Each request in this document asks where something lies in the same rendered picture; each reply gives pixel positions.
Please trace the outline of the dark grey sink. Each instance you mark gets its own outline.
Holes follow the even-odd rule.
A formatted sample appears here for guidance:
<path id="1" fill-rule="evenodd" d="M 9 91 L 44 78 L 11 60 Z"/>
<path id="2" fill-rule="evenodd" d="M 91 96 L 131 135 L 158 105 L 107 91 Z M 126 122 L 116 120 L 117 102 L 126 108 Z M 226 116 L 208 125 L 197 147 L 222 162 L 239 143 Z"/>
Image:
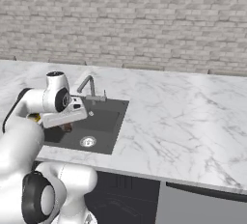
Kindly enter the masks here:
<path id="1" fill-rule="evenodd" d="M 82 98 L 88 117 L 73 122 L 71 132 L 64 132 L 59 126 L 44 131 L 45 146 L 111 154 L 119 136 L 129 101 L 108 99 L 92 104 Z"/>

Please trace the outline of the yellow sponge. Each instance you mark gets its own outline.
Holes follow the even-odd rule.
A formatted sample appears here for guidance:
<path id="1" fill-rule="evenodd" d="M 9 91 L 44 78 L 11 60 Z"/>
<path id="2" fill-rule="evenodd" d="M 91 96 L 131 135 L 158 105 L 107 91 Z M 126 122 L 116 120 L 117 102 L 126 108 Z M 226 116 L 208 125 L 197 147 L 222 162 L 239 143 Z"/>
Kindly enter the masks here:
<path id="1" fill-rule="evenodd" d="M 33 113 L 33 114 L 29 114 L 28 118 L 34 122 L 38 122 L 41 119 L 41 116 L 39 113 Z"/>

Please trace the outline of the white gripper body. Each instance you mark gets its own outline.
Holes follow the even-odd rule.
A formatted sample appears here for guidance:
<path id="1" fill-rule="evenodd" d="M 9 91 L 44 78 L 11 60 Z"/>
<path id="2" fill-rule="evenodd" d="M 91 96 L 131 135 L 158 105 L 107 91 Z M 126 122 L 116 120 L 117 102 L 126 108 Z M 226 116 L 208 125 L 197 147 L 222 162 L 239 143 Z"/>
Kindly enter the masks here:
<path id="1" fill-rule="evenodd" d="M 42 114 L 41 120 L 44 128 L 50 128 L 84 120 L 87 117 L 87 111 L 82 104 L 73 104 L 60 113 Z"/>

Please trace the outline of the grey dishwasher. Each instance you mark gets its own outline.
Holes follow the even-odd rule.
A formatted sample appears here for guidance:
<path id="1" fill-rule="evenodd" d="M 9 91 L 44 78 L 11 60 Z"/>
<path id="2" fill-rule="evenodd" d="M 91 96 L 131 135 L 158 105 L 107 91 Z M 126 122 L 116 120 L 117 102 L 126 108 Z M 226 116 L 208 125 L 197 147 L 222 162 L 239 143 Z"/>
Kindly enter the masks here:
<path id="1" fill-rule="evenodd" d="M 162 182 L 155 224 L 247 224 L 247 203 L 190 193 Z"/>

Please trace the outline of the dark cupboard door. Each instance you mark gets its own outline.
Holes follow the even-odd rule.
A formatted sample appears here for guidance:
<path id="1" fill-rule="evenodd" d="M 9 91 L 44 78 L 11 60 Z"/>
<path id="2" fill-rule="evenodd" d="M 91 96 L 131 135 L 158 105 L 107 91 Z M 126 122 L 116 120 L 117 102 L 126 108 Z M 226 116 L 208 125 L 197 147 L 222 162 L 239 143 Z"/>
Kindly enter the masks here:
<path id="1" fill-rule="evenodd" d="M 98 224 L 155 224 L 159 188 L 156 180 L 98 171 L 85 201 Z"/>

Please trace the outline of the grey metal tap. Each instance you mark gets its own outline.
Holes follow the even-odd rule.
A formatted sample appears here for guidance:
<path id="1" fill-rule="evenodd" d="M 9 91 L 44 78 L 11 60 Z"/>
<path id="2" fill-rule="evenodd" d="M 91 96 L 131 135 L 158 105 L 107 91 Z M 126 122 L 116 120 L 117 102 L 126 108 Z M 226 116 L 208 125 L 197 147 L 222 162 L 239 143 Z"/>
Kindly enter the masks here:
<path id="1" fill-rule="evenodd" d="M 95 104 L 97 101 L 102 101 L 105 102 L 107 100 L 107 96 L 103 95 L 103 96 L 97 96 L 96 95 L 96 88 L 95 88 L 95 82 L 94 82 L 94 78 L 91 75 L 88 75 L 83 82 L 79 85 L 79 87 L 77 88 L 76 92 L 78 94 L 81 94 L 84 87 L 90 84 L 90 90 L 91 93 L 89 95 L 85 96 L 86 100 L 90 100 L 92 102 L 92 104 Z"/>

